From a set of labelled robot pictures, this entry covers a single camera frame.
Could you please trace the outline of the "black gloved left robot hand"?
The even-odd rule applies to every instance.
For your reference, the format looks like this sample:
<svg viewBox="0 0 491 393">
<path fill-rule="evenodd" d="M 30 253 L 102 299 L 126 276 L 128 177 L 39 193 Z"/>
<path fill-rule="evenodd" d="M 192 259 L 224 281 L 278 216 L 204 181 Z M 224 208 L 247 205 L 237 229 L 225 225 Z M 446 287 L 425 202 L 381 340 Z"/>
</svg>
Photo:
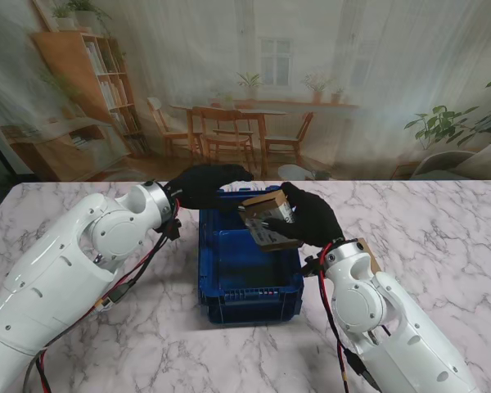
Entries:
<svg viewBox="0 0 491 393">
<path fill-rule="evenodd" d="M 189 210 L 235 210 L 238 203 L 222 199 L 218 190 L 234 182 L 250 182 L 254 175 L 237 164 L 196 165 L 165 184 L 164 189 Z"/>
</svg>

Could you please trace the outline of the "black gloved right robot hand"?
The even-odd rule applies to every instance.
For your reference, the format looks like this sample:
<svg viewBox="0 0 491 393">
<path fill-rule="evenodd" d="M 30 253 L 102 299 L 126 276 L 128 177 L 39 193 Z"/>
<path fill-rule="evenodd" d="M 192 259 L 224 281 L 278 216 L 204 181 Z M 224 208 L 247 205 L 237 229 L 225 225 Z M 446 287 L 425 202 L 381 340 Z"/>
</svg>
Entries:
<svg viewBox="0 0 491 393">
<path fill-rule="evenodd" d="M 334 210 L 320 196 L 306 192 L 290 182 L 284 182 L 281 189 L 294 209 L 294 221 L 289 223 L 281 219 L 265 219 L 263 226 L 266 229 L 320 248 L 346 242 Z"/>
</svg>

